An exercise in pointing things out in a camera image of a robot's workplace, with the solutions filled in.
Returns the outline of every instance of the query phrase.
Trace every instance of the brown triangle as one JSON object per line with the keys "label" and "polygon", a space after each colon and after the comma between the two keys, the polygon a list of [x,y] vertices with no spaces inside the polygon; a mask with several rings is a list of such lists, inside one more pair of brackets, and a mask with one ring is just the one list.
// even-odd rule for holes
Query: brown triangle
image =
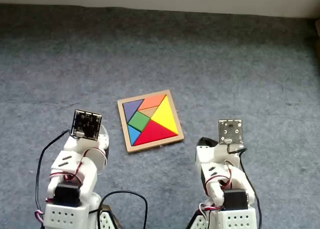
{"label": "brown triangle", "polygon": [[139,112],[144,114],[144,115],[146,115],[147,117],[151,118],[152,115],[157,110],[157,108],[158,108],[157,106],[154,106],[154,107],[150,107],[150,108],[147,108],[147,109],[139,110]]}

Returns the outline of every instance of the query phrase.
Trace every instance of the floor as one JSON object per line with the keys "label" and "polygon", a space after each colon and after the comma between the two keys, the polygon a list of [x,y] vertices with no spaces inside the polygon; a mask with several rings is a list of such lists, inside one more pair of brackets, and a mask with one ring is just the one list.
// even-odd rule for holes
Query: floor
{"label": "floor", "polygon": [[[109,162],[95,191],[128,189],[149,203],[147,228],[183,229],[206,199],[195,168],[200,137],[218,119],[243,120],[246,171],[263,228],[320,228],[320,71],[311,20],[247,15],[0,5],[0,228],[34,229],[42,148],[74,109],[103,114]],[[182,143],[128,154],[117,100],[170,89]],[[45,154],[50,166],[66,137]],[[127,229],[144,204],[107,201]]]}

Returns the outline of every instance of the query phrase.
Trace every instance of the purple triangle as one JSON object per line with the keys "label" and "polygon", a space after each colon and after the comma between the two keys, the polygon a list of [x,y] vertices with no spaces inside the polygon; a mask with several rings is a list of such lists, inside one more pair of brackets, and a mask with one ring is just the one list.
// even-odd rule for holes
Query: purple triangle
{"label": "purple triangle", "polygon": [[134,101],[123,103],[123,109],[124,109],[126,122],[130,121],[130,119],[135,114],[135,112],[138,110],[138,108],[140,107],[140,105],[143,101],[144,101],[144,99],[134,100]]}

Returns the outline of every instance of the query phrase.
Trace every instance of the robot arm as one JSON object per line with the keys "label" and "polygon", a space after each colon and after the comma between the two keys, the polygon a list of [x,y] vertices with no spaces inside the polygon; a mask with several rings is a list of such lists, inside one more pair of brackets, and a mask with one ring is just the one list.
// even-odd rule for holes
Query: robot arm
{"label": "robot arm", "polygon": [[209,197],[199,205],[187,229],[257,229],[255,192],[239,169],[243,146],[242,121],[220,120],[219,142],[201,138],[196,146],[196,167]]}
{"label": "robot arm", "polygon": [[[75,110],[70,136],[51,166],[42,228],[96,228],[97,214],[90,211],[99,207],[101,197],[94,187],[109,152],[109,136],[101,119],[100,114]],[[104,227],[118,228],[111,213],[102,212],[100,218]]]}

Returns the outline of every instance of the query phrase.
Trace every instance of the tangram puzzle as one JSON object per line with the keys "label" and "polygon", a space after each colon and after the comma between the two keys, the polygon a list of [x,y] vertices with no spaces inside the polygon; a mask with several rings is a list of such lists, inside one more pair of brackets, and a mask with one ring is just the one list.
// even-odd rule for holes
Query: tangram puzzle
{"label": "tangram puzzle", "polygon": [[129,153],[184,139],[169,90],[118,100],[118,108]]}

